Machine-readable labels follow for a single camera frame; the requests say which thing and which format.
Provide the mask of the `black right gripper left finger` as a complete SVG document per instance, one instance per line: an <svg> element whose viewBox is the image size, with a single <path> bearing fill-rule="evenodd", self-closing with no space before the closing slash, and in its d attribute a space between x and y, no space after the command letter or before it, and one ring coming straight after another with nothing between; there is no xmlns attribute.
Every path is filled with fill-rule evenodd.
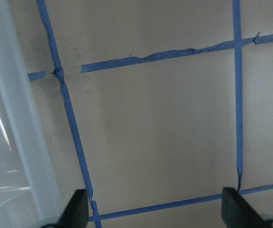
<svg viewBox="0 0 273 228"><path fill-rule="evenodd" d="M89 219L86 189L74 192L61 217L56 223L57 228L85 228Z"/></svg>

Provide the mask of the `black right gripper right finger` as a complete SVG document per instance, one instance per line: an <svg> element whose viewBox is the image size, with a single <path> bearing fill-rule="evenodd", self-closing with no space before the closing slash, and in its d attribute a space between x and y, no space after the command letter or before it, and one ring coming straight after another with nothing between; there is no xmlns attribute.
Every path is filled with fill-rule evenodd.
<svg viewBox="0 0 273 228"><path fill-rule="evenodd" d="M273 228L273 219L263 219L234 188L223 188L221 216L228 228Z"/></svg>

